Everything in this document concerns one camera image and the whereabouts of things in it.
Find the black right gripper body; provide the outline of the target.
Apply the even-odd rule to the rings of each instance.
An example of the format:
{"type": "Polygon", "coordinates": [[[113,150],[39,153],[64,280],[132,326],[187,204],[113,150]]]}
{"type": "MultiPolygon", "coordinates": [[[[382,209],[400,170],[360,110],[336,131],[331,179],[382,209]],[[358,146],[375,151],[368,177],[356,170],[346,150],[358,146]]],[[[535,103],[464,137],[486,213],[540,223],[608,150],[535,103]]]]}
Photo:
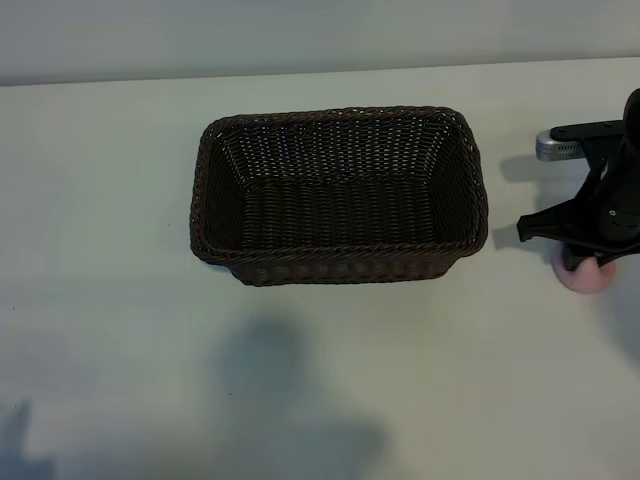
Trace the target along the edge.
{"type": "Polygon", "coordinates": [[[622,135],[579,141],[589,165],[578,193],[518,220],[522,242],[533,238],[578,247],[584,261],[609,264],[639,252],[639,152],[622,135]]]}

